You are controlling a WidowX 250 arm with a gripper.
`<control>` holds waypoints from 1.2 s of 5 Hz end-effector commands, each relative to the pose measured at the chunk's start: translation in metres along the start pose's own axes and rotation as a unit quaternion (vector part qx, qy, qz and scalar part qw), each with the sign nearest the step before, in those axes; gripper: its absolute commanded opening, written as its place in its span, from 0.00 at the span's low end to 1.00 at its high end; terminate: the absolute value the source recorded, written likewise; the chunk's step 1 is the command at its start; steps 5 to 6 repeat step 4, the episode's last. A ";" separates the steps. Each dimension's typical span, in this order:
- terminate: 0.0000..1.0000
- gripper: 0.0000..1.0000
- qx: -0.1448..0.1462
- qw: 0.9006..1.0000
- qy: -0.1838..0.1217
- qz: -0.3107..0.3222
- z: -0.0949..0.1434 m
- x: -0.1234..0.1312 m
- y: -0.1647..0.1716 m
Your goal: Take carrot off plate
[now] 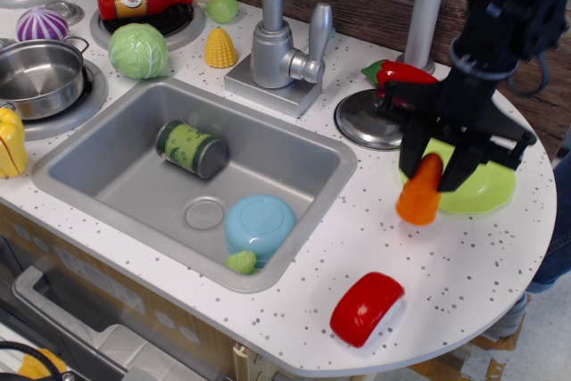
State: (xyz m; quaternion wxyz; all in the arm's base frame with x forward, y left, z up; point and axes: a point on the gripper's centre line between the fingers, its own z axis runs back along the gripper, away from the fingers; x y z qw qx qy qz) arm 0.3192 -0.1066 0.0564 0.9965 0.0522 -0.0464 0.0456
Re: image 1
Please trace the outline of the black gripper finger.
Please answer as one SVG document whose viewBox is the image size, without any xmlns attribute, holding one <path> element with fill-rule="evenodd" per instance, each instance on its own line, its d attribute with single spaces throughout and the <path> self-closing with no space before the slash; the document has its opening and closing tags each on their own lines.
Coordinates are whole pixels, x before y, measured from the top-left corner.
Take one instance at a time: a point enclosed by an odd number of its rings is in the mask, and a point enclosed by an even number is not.
<svg viewBox="0 0 571 381">
<path fill-rule="evenodd" d="M 407 122 L 401 141 L 399 166 L 408 177 L 413 178 L 426 147 L 438 129 L 439 117 L 436 114 L 414 111 Z"/>
<path fill-rule="evenodd" d="M 456 191 L 478 168 L 486 163 L 489 142 L 468 141 L 455 147 L 438 186 L 442 193 Z"/>
</svg>

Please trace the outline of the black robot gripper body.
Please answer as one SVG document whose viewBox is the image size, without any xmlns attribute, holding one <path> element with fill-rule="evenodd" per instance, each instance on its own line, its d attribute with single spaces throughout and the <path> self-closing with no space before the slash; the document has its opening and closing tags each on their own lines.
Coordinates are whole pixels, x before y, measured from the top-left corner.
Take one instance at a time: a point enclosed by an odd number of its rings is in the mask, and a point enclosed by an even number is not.
<svg viewBox="0 0 571 381">
<path fill-rule="evenodd" d="M 515 169 L 537 136 L 497 107 L 492 100 L 497 86 L 495 80 L 471 76 L 454 66 L 434 84 L 387 82 L 383 109 L 401 122 L 403 131 L 414 111 L 436 114 L 439 122 L 433 138 L 454 149 L 468 141 L 489 142 L 486 163 Z"/>
</svg>

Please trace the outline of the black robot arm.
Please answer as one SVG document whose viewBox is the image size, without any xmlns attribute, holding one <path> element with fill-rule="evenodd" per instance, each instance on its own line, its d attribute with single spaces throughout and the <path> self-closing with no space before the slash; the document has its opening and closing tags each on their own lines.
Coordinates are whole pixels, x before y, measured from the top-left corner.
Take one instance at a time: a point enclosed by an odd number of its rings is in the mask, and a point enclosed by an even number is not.
<svg viewBox="0 0 571 381">
<path fill-rule="evenodd" d="M 451 43 L 451 69 L 436 83 L 389 81 L 380 111 L 403 132 L 399 165 L 413 178 L 434 138 L 454 152 L 441 192 L 462 185 L 481 164 L 516 169 L 537 137 L 500 111 L 492 96 L 520 61 L 542 60 L 567 30 L 567 0 L 468 0 L 467 21 Z"/>
</svg>

